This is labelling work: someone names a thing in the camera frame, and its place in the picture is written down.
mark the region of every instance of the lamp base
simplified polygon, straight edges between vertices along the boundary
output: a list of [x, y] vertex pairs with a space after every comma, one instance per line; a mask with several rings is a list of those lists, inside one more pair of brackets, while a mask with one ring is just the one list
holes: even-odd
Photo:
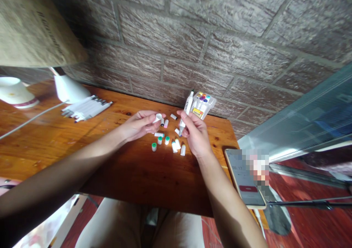
[[73, 104], [91, 96], [88, 89], [84, 88], [81, 84], [66, 74], [54, 75], [54, 79], [58, 98], [62, 102], [68, 100], [68, 104]]

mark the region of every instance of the mug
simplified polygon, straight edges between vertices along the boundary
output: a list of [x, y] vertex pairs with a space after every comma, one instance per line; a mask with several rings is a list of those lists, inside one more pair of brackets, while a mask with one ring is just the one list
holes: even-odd
[[33, 107], [39, 103], [16, 77], [0, 77], [0, 99], [18, 109]]

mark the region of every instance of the desk lamp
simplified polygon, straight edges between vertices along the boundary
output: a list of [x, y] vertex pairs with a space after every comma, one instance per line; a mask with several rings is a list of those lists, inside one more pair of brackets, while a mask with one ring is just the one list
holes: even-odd
[[65, 74], [61, 66], [88, 58], [51, 0], [5, 0], [0, 14], [0, 65], [49, 67], [58, 98], [72, 104], [90, 93]]

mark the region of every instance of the yellow label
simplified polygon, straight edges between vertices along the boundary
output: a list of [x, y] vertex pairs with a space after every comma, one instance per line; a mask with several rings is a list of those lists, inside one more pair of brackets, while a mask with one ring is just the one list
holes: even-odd
[[196, 109], [196, 108], [194, 108], [194, 109], [192, 110], [192, 112], [193, 112], [194, 114], [196, 114], [196, 115], [198, 116], [198, 118], [202, 117], [203, 114], [204, 114], [203, 111], [200, 111], [199, 109]]

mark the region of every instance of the brick wall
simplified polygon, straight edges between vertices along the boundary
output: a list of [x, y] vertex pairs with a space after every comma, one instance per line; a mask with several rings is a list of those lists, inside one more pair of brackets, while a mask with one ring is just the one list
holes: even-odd
[[352, 60], [352, 0], [53, 1], [90, 54], [68, 74], [179, 107], [190, 89], [206, 91], [237, 138]]

